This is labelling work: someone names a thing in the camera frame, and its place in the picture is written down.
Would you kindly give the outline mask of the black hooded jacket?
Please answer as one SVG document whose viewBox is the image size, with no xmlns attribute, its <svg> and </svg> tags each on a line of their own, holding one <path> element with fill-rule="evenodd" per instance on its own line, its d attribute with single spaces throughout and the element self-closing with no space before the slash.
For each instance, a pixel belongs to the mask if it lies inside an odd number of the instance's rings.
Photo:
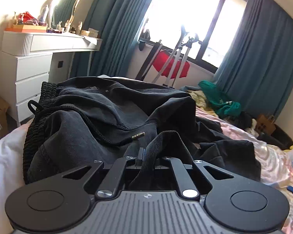
<svg viewBox="0 0 293 234">
<path fill-rule="evenodd" d="M 113 164 L 146 150 L 131 187 L 150 186 L 155 160 L 202 160 L 259 181 L 261 167 L 249 141 L 225 136 L 218 122 L 196 116 L 183 91 L 128 79 L 76 77 L 44 82 L 23 153 L 24 182 L 62 173 L 95 160 Z"/>
</svg>

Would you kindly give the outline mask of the yellow clothes pile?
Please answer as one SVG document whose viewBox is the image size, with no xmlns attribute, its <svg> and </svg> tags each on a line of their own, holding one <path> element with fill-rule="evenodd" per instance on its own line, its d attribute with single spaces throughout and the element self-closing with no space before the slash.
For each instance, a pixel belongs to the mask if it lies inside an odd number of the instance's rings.
<svg viewBox="0 0 293 234">
<path fill-rule="evenodd" d="M 192 99 L 195 100 L 196 106 L 198 108 L 200 108 L 201 110 L 203 110 L 205 112 L 212 112 L 213 111 L 212 108 L 210 108 L 210 106 L 208 104 L 208 100 L 202 90 L 195 90 L 195 91 L 188 90 L 187 92 L 190 94 Z"/>
</svg>

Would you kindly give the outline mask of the green garment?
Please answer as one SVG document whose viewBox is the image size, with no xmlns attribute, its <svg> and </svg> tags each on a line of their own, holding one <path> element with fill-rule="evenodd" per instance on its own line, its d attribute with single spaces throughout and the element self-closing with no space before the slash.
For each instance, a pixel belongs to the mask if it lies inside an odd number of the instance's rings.
<svg viewBox="0 0 293 234">
<path fill-rule="evenodd" d="M 202 80 L 198 86 L 208 100 L 210 107 L 220 118 L 227 116 L 238 117 L 242 112 L 241 104 L 233 101 L 227 94 L 206 80 Z"/>
</svg>

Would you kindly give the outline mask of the pink floral bed sheet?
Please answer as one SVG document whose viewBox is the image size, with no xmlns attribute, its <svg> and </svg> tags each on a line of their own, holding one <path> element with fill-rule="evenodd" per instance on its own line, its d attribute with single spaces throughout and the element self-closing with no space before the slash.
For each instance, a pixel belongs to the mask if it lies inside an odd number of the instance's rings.
<svg viewBox="0 0 293 234">
<path fill-rule="evenodd" d="M 232 124 L 211 116 L 198 109 L 197 106 L 196 116 L 218 122 L 221 125 L 224 135 L 230 139 L 249 141 L 253 144 L 255 158 L 261 167 L 259 181 L 278 189 L 288 199 L 290 210 L 286 222 L 283 225 L 283 231 L 285 233 L 293 233 L 293 195 L 286 190 L 287 186 L 293 186 L 293 167 L 288 154 L 277 146 L 259 141 L 254 136 Z M 4 210 L 7 197 L 16 189 L 26 185 L 22 164 L 25 139 L 31 123 L 32 121 L 21 125 L 0 139 L 0 233 L 11 233 L 13 230 Z"/>
</svg>

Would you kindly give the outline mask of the brown paper bag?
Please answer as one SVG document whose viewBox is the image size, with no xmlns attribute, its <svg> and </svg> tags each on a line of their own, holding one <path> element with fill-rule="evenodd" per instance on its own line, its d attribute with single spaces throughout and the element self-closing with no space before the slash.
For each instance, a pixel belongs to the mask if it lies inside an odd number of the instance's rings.
<svg viewBox="0 0 293 234">
<path fill-rule="evenodd" d="M 271 135 L 275 130 L 275 117 L 273 115 L 266 117 L 263 114 L 260 114 L 257 119 L 257 124 L 255 127 L 255 131 L 258 133 L 265 133 Z"/>
</svg>

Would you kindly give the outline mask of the white folded ironing board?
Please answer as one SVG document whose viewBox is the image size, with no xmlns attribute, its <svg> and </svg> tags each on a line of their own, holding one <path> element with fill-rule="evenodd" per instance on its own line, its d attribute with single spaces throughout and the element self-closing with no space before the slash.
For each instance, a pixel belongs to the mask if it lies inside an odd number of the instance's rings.
<svg viewBox="0 0 293 234">
<path fill-rule="evenodd" d="M 140 68 L 137 76 L 135 77 L 136 80 L 143 81 L 149 72 L 151 65 L 153 64 L 153 61 L 155 60 L 156 56 L 160 52 L 162 48 L 161 40 L 159 42 L 156 42 L 151 49 L 150 53 L 148 54 L 147 58 L 145 59 L 142 67 Z"/>
</svg>

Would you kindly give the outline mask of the red cloth on rack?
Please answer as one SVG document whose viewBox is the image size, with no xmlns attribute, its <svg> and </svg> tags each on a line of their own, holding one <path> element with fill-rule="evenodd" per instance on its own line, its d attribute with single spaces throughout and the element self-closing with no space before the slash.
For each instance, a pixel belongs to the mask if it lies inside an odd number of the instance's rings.
<svg viewBox="0 0 293 234">
<path fill-rule="evenodd" d="M 157 70 L 157 72 L 159 72 L 162 69 L 162 67 L 165 64 L 165 62 L 167 61 L 169 55 L 170 55 L 170 53 L 167 50 L 161 50 L 157 54 L 157 56 L 154 59 L 153 64 L 152 64 L 154 66 L 155 70 Z M 162 76 L 167 77 L 169 75 L 169 72 L 170 72 L 170 70 L 172 68 L 172 64 L 174 62 L 174 59 L 175 58 L 172 58 L 172 60 L 170 61 L 170 63 L 166 67 L 166 69 L 163 71 Z M 177 62 L 177 64 L 176 64 L 175 70 L 172 73 L 171 79 L 175 79 L 175 77 L 177 75 L 177 72 L 179 70 L 180 64 L 181 64 L 181 61 L 179 60 Z M 185 64 L 184 64 L 184 66 L 183 66 L 183 69 L 182 69 L 179 77 L 180 78 L 187 77 L 189 68 L 190 68 L 190 64 L 189 64 L 188 61 L 186 61 Z"/>
</svg>

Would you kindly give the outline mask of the right teal curtain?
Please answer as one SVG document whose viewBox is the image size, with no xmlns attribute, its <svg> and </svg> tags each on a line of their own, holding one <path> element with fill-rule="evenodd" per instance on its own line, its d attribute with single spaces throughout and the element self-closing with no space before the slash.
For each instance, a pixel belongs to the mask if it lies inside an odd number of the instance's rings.
<svg viewBox="0 0 293 234">
<path fill-rule="evenodd" d="M 214 83 L 257 117 L 278 117 L 293 89 L 293 19 L 274 0 L 248 0 Z"/>
</svg>

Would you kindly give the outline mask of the teal curtain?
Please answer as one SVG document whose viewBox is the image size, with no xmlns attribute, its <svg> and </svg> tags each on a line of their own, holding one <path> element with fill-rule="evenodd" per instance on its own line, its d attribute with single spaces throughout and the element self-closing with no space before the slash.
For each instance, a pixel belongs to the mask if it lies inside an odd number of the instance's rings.
<svg viewBox="0 0 293 234">
<path fill-rule="evenodd" d="M 257 117 L 278 117 L 293 89 L 293 19 L 274 0 L 248 0 L 214 83 Z"/>
<path fill-rule="evenodd" d="M 94 0 L 83 29 L 97 30 L 102 44 L 93 55 L 75 54 L 70 76 L 125 76 L 151 1 Z"/>
</svg>

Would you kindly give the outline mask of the white dressing table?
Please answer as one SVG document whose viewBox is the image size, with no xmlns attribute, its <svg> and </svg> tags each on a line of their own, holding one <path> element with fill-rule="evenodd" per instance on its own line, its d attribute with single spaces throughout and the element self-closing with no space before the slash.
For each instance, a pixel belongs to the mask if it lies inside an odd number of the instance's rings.
<svg viewBox="0 0 293 234">
<path fill-rule="evenodd" d="M 55 53 L 93 53 L 101 44 L 101 39 L 71 33 L 5 31 L 0 50 L 0 96 L 10 106 L 9 115 L 17 124 L 32 115 L 27 103 L 39 99 Z"/>
</svg>

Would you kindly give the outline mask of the dark framed window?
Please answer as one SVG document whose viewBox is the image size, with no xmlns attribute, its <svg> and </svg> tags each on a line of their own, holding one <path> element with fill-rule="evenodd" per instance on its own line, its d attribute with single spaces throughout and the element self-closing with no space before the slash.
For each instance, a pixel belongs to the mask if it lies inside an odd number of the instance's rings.
<svg viewBox="0 0 293 234">
<path fill-rule="evenodd" d="M 215 73 L 223 61 L 246 8 L 247 0 L 152 0 L 144 16 L 140 39 L 161 41 L 173 49 L 186 31 L 185 40 L 198 37 L 188 59 Z"/>
</svg>

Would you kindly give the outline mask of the left teal curtain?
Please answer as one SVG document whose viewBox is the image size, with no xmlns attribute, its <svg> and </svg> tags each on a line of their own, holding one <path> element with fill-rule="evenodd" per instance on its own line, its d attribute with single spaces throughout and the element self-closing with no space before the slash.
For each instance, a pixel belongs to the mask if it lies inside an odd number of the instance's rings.
<svg viewBox="0 0 293 234">
<path fill-rule="evenodd" d="M 94 0 L 83 29 L 97 30 L 102 44 L 93 55 L 75 54 L 70 76 L 125 76 L 151 1 Z"/>
</svg>

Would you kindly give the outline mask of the orange box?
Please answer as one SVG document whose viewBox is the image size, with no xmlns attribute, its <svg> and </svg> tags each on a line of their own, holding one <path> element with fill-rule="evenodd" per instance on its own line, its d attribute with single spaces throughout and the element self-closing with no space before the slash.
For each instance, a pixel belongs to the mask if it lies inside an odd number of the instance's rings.
<svg viewBox="0 0 293 234">
<path fill-rule="evenodd" d="M 21 33 L 45 33 L 47 30 L 46 26 L 39 26 L 39 25 L 12 25 L 12 27 L 5 28 L 5 31 L 10 32 L 21 32 Z"/>
</svg>

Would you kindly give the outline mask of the vanity mirror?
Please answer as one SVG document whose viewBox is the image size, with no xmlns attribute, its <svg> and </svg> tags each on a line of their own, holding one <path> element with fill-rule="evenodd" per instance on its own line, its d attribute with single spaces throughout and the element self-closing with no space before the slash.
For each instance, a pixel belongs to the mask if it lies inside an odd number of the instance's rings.
<svg viewBox="0 0 293 234">
<path fill-rule="evenodd" d="M 43 20 L 48 29 L 71 26 L 80 0 L 46 0 L 40 10 L 39 20 Z"/>
</svg>

